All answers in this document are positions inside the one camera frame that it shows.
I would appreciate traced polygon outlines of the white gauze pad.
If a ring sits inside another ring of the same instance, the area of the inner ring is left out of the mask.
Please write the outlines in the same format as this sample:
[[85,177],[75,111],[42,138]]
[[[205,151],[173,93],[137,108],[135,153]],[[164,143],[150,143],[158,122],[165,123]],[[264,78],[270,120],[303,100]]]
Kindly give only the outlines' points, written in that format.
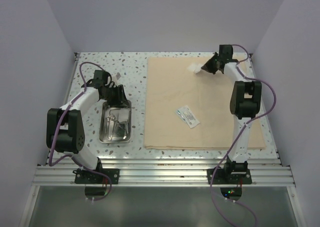
[[194,67],[194,73],[195,74],[198,74],[201,70],[202,70],[202,65],[201,64]]
[[198,65],[196,63],[192,63],[188,68],[190,72],[196,73],[198,69]]

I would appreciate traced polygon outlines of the small steel scissors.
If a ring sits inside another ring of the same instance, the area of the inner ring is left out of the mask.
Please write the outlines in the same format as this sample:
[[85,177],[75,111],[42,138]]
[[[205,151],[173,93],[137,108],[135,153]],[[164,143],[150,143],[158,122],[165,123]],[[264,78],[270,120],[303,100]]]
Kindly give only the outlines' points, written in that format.
[[114,121],[113,121],[112,135],[114,135],[114,133],[115,133],[115,131],[116,131],[116,129],[117,129],[118,123],[119,123],[118,120],[114,120]]

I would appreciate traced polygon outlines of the steel tweezers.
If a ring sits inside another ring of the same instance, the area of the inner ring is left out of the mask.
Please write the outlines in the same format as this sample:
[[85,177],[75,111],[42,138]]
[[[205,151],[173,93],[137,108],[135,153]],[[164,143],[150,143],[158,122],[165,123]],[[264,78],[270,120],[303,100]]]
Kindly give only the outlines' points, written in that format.
[[125,108],[124,109],[124,115],[125,115],[125,132],[128,135],[129,134],[129,119],[130,119],[130,109]]
[[110,129],[107,134],[109,140],[124,140],[127,137],[127,131],[122,128],[117,128],[115,130]]

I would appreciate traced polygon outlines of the steel hemostat forceps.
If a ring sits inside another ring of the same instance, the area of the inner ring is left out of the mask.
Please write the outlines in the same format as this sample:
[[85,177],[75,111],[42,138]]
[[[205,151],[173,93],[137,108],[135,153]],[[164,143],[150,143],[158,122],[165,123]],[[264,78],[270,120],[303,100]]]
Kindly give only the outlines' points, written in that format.
[[108,132],[110,129],[110,123],[114,122],[116,120],[116,117],[114,114],[110,114],[105,118],[105,120],[106,120],[106,131]]

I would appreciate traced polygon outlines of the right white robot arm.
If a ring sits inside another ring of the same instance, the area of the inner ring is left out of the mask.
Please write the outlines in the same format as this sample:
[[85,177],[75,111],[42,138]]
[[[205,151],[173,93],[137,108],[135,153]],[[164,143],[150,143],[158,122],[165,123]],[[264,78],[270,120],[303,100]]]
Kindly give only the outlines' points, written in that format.
[[231,52],[216,52],[201,69],[212,74],[221,71],[234,82],[229,104],[234,119],[233,142],[223,167],[214,168],[212,183],[231,185],[243,181],[245,184],[251,184],[248,144],[253,120],[261,108],[262,83],[248,79],[239,69],[238,61],[233,59]]

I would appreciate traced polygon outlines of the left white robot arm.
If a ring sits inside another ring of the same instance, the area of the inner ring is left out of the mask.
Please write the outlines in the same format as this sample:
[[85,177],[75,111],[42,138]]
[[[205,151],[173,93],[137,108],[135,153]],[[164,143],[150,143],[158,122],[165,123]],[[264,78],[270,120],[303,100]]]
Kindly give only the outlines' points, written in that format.
[[87,179],[95,184],[103,180],[104,171],[98,167],[100,159],[85,146],[83,117],[100,100],[113,107],[130,106],[122,84],[113,87],[84,85],[68,103],[49,109],[46,120],[46,145],[50,149],[48,165],[53,167],[70,157],[87,169]]

